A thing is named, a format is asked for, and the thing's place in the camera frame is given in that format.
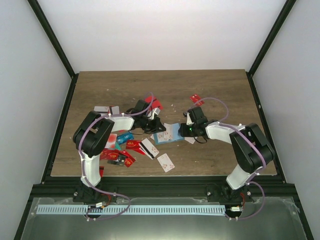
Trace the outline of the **teal card holder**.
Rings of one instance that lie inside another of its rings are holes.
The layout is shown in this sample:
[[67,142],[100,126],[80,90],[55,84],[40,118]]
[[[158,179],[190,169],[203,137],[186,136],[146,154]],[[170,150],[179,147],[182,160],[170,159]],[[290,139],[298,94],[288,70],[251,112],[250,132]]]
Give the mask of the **teal card holder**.
[[184,137],[179,133],[179,129],[181,127],[179,123],[164,123],[164,127],[166,128],[166,131],[155,133],[151,137],[155,141],[156,145],[184,140]]

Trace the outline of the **white striped sunset card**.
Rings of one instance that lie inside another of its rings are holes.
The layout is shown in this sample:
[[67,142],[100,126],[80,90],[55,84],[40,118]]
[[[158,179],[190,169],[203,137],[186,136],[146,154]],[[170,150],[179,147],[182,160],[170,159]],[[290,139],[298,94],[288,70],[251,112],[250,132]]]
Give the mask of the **white striped sunset card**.
[[154,159],[160,152],[159,150],[150,142],[149,139],[144,139],[140,143],[140,148],[142,151],[150,158]]

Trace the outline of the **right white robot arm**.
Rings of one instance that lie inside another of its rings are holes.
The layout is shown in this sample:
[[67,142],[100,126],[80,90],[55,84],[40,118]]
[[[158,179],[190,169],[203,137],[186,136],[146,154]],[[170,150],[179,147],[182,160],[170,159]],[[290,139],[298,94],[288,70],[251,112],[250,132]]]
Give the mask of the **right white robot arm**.
[[231,125],[218,120],[208,120],[201,107],[186,111],[186,122],[180,125],[178,133],[182,137],[202,137],[232,145],[236,167],[226,177],[228,185],[222,188],[223,198],[229,202],[240,196],[240,188],[260,174],[275,159],[276,153],[261,128],[255,124]]

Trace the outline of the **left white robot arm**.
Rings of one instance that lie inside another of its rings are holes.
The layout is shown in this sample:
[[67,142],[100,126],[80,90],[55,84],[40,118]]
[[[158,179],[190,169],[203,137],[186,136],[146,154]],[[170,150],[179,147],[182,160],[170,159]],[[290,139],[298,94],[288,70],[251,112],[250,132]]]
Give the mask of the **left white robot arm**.
[[106,148],[110,135],[119,131],[142,129],[145,134],[161,133],[166,130],[159,114],[163,107],[154,99],[138,100],[133,108],[125,112],[111,107],[103,111],[90,111],[75,131],[72,141],[80,156],[81,182],[87,186],[84,195],[89,201],[97,202],[102,189],[99,170],[100,156]]

